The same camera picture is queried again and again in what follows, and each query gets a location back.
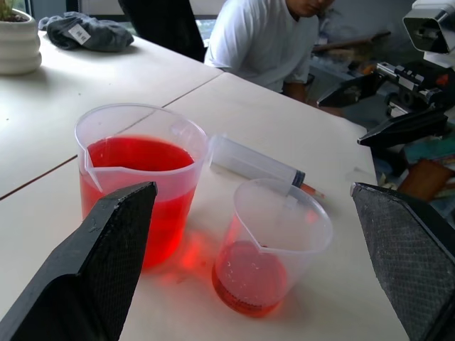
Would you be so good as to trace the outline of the large beaker of red liquid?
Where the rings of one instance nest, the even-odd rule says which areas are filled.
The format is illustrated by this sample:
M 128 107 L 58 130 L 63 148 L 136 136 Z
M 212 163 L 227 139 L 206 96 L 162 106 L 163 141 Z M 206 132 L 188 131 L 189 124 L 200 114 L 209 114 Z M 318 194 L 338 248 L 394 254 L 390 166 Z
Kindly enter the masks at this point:
M 205 132 L 183 115 L 146 104 L 110 104 L 75 126 L 82 216 L 115 190 L 153 181 L 157 195 L 143 267 L 167 260 L 180 244 L 204 160 Z

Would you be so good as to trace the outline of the person in white t-shirt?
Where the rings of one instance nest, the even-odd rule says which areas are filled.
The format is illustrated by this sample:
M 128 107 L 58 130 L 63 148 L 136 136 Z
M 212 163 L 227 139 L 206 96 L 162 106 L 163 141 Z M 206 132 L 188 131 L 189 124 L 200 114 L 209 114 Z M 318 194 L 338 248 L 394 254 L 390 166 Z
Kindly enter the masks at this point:
M 204 63 L 306 103 L 319 19 L 335 0 L 227 0 Z

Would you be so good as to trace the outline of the black office chair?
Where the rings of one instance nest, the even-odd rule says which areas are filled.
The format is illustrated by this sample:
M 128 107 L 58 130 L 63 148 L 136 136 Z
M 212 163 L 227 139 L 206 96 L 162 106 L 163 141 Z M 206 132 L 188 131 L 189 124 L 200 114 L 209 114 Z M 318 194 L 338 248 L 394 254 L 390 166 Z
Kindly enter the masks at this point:
M 143 39 L 204 61 L 205 47 L 189 0 L 118 0 Z

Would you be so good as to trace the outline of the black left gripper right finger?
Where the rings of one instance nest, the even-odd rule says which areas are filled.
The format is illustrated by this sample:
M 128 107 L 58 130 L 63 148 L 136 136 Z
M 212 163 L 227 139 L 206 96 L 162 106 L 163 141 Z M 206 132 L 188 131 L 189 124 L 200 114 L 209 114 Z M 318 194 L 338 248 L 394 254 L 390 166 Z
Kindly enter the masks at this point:
M 455 341 L 455 228 L 430 204 L 350 189 L 375 275 L 409 341 Z

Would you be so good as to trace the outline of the brown wooden stick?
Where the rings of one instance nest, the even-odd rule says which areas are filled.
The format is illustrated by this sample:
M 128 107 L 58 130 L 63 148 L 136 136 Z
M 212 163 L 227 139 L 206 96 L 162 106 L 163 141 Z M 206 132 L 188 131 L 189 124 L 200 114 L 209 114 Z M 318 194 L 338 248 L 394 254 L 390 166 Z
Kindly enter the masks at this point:
M 357 37 L 357 38 L 350 39 L 350 40 L 342 40 L 342 41 L 338 41 L 338 42 L 328 43 L 325 45 L 315 45 L 313 47 L 312 52 L 320 53 L 320 52 L 326 52 L 326 51 L 333 50 L 333 49 L 351 48 L 351 47 L 357 46 L 357 45 L 373 43 L 381 38 L 388 37 L 390 35 L 391 35 L 390 31 L 379 31 L 372 35 L 361 36 L 361 37 Z

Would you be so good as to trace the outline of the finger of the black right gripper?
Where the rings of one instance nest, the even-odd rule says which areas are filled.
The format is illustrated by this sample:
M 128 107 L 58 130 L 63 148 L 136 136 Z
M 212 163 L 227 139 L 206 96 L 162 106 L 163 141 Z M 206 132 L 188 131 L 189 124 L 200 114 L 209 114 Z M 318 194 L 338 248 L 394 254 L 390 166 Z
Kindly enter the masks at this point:
M 448 117 L 444 109 L 427 109 L 384 121 L 358 139 L 361 146 L 396 146 L 408 144 L 446 130 Z
M 386 81 L 382 75 L 364 75 L 339 83 L 320 97 L 319 107 L 347 107 L 376 95 Z

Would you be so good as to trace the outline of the brown cardboard box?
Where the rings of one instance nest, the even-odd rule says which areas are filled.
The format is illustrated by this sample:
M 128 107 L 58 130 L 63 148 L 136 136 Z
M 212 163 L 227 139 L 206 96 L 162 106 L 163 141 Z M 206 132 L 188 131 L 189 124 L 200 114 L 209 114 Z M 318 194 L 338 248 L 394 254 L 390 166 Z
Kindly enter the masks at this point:
M 455 171 L 440 163 L 422 159 L 409 169 L 407 177 L 399 185 L 399 193 L 430 202 L 455 176 Z

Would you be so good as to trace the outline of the grey crumpled cloth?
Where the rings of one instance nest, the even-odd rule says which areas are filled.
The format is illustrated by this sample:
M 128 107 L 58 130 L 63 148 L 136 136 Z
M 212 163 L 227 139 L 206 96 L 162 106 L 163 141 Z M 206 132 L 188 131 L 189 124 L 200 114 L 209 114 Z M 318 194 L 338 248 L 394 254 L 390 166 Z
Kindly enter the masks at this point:
M 118 53 L 133 42 L 133 35 L 115 21 L 98 20 L 70 11 L 42 18 L 38 29 L 45 31 L 50 42 L 62 50 L 84 48 L 95 52 Z

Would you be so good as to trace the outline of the clear plastic syringe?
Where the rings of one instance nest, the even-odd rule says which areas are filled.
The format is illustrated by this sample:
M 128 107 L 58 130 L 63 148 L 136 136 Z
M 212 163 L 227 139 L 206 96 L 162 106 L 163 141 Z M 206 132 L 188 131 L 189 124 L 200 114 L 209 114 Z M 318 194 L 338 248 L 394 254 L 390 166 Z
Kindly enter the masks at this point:
M 224 168 L 247 179 L 270 178 L 300 188 L 304 192 L 324 199 L 325 195 L 305 183 L 302 170 L 288 166 L 226 136 L 214 135 L 209 143 L 211 165 Z

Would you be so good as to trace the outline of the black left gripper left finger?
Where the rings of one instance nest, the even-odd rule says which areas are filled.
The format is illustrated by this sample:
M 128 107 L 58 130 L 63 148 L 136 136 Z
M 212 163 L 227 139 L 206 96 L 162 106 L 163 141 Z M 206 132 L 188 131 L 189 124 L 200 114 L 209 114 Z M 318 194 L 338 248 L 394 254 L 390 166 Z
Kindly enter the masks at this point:
M 145 182 L 99 199 L 0 320 L 0 341 L 119 341 L 156 196 Z

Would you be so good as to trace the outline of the white ribbed plant pot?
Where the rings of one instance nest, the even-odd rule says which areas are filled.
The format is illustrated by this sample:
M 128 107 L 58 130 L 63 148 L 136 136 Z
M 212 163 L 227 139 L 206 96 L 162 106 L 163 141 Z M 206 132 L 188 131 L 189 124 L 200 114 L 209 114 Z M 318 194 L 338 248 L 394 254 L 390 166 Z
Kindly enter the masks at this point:
M 25 75 L 42 63 L 38 24 L 29 14 L 12 9 L 0 20 L 0 75 Z

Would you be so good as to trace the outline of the small beaker of red liquid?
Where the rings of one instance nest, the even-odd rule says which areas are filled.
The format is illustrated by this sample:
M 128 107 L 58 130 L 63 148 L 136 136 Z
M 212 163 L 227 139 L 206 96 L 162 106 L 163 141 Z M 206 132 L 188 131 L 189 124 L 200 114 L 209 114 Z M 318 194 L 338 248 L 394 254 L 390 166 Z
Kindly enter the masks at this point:
M 262 317 L 327 249 L 333 225 L 315 199 L 283 180 L 249 180 L 237 188 L 233 204 L 213 265 L 213 287 L 231 309 Z

